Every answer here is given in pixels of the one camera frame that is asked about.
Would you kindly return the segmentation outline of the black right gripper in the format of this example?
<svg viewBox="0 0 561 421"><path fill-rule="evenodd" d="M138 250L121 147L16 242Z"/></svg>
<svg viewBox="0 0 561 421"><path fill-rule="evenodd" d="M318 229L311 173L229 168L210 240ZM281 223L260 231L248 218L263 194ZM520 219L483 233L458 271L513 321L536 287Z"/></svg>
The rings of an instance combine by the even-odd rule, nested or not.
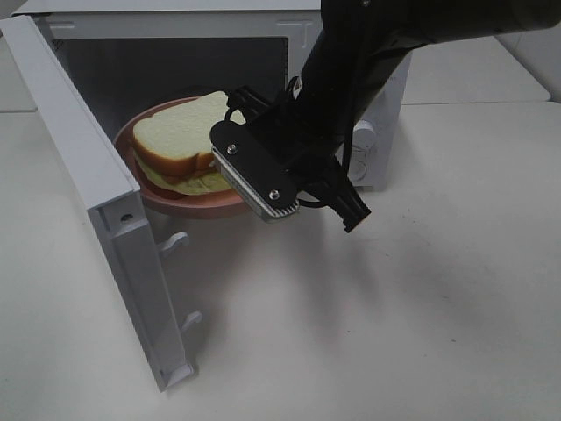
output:
<svg viewBox="0 0 561 421"><path fill-rule="evenodd" d="M225 120L245 125L287 172L306 206L330 206L351 232L372 211L334 157L335 142L314 133L288 112L288 95L269 103L247 87L228 93Z"/></svg>

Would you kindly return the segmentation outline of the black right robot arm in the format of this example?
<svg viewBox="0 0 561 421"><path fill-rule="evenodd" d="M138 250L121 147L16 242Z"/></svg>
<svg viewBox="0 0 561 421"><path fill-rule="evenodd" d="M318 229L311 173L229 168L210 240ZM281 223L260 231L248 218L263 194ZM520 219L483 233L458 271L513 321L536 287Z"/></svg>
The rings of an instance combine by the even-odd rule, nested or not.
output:
<svg viewBox="0 0 561 421"><path fill-rule="evenodd" d="M557 1L324 1L323 28L300 74L272 102L243 87L213 125L221 175L267 222L302 205L328 207L353 230L369 208L348 178L352 133L406 56L418 48L551 28ZM301 201L300 193L307 199Z"/></svg>

